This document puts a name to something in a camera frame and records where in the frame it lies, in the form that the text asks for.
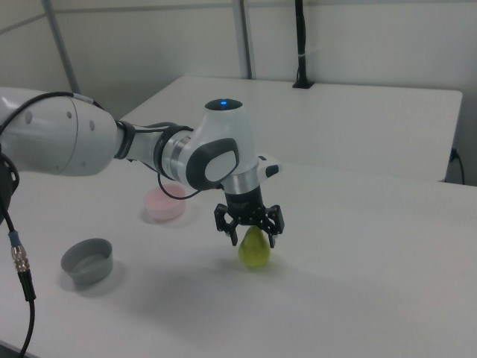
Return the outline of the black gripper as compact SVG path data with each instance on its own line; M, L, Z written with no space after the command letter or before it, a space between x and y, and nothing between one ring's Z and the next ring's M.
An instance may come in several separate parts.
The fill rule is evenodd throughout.
M270 248L275 248L277 237L285 227L281 206L265 207L260 186L242 194L226 193L225 198L227 205L218 204L214 210L217 230L224 232L232 245L237 245L239 224L259 226L267 234Z

